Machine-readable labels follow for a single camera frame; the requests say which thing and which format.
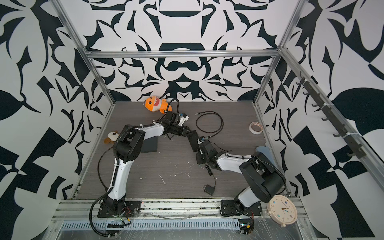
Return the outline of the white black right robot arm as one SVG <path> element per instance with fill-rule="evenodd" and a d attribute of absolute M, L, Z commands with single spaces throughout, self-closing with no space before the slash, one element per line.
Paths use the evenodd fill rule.
<path fill-rule="evenodd" d="M 243 175 L 248 186 L 235 197 L 235 202 L 244 209 L 257 202 L 268 203 L 286 185 L 285 176 L 266 147 L 257 147 L 253 155 L 231 155 L 219 152 L 205 137 L 195 140 L 192 147 L 199 164 Z"/>

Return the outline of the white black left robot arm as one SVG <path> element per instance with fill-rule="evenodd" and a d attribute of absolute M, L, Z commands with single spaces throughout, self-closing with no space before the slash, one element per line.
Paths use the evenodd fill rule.
<path fill-rule="evenodd" d="M 149 125 L 126 125 L 113 145 L 114 172 L 110 187 L 103 196 L 103 204 L 116 208 L 124 203 L 126 185 L 134 161 L 141 153 L 145 140 L 167 134 L 186 137 L 190 129 L 184 125 L 189 119 L 185 113 L 166 112 L 164 117 Z"/>

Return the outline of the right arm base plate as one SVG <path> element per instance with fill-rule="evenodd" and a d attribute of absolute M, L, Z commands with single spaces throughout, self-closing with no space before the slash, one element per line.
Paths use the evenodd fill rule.
<path fill-rule="evenodd" d="M 221 200 L 220 214 L 223 217 L 233 216 L 261 216 L 262 214 L 261 202 L 253 204 L 251 207 L 243 207 L 240 201 L 235 200 Z"/>

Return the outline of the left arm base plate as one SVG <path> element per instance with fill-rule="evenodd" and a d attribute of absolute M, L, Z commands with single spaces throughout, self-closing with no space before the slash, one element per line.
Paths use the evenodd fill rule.
<path fill-rule="evenodd" d="M 103 202 L 99 208 L 98 218 L 123 217 L 129 218 L 141 210 L 141 201 Z"/>

